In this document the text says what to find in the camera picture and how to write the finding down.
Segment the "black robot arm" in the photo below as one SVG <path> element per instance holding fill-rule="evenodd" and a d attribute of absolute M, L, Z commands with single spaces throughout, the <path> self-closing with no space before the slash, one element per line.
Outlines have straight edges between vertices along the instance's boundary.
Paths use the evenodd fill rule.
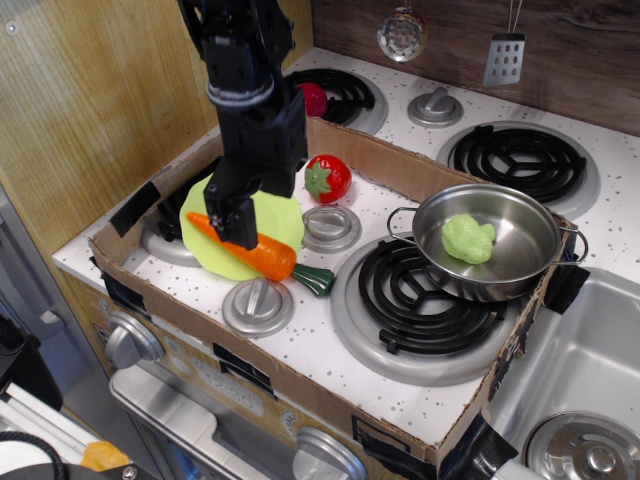
<path fill-rule="evenodd" d="M 252 195 L 291 197 L 308 155 L 304 94 L 281 72 L 293 26 L 275 1 L 182 1 L 179 8 L 206 65 L 223 140 L 204 189 L 206 212 L 223 241 L 253 249 Z"/>

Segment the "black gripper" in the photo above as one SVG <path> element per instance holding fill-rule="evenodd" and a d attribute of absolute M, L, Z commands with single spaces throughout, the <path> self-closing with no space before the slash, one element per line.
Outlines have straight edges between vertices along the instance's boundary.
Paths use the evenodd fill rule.
<path fill-rule="evenodd" d="M 252 101 L 216 105 L 223 159 L 214 170 L 214 191 L 205 196 L 223 242 L 252 250 L 258 234 L 253 193 L 289 198 L 308 154 L 305 99 L 287 83 Z"/>

